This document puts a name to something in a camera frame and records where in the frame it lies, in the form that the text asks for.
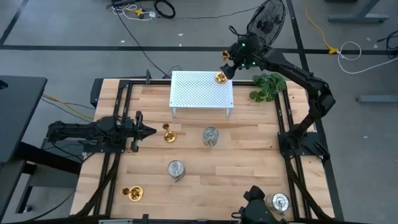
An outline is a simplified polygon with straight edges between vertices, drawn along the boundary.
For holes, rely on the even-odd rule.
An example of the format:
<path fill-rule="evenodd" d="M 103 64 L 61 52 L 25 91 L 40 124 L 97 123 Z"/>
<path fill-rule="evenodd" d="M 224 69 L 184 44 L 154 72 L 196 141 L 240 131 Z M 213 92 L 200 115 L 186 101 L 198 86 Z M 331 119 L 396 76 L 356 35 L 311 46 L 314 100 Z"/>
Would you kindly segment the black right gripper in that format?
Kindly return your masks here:
<path fill-rule="evenodd" d="M 229 47 L 228 54 L 231 61 L 238 61 L 238 69 L 249 69 L 251 67 L 264 69 L 264 62 L 261 59 L 261 45 L 256 34 L 238 35 L 238 43 L 234 43 Z M 226 63 L 220 69 L 228 80 L 232 80 L 235 76 L 237 65 L 234 63 L 230 66 Z"/>

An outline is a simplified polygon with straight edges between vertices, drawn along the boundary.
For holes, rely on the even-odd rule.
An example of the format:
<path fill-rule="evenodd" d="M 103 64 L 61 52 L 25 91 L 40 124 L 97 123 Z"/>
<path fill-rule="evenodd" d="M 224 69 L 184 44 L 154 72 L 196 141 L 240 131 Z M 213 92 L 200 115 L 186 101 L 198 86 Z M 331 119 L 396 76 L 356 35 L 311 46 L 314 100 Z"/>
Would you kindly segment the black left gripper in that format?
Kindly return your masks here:
<path fill-rule="evenodd" d="M 135 121 L 130 117 L 124 120 L 124 127 L 126 129 L 126 137 L 133 138 L 131 142 L 131 150 L 137 152 L 139 150 L 138 140 L 143 139 L 155 134 L 156 129 L 148 127 L 142 123 L 143 115 L 141 111 L 136 111 Z"/>

